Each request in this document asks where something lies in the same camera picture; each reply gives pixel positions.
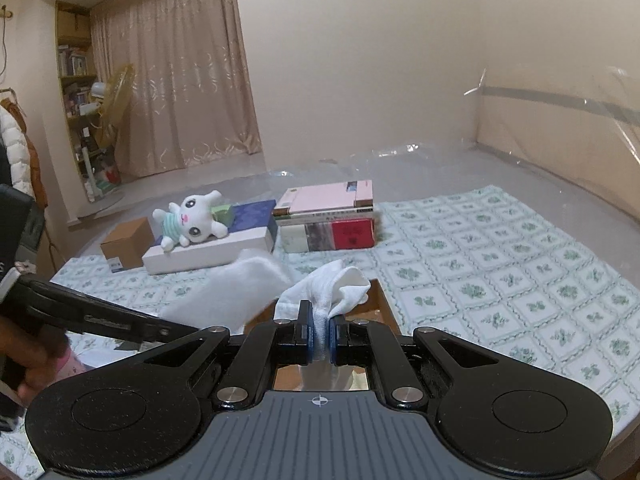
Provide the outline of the person's left hand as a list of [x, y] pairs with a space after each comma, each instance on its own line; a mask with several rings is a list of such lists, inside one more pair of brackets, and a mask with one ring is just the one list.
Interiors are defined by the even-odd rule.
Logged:
[[1, 353], [25, 367], [16, 394], [28, 405], [44, 388], [54, 383], [58, 360], [68, 350], [68, 339], [59, 328], [43, 326], [32, 336], [7, 318], [1, 319]]

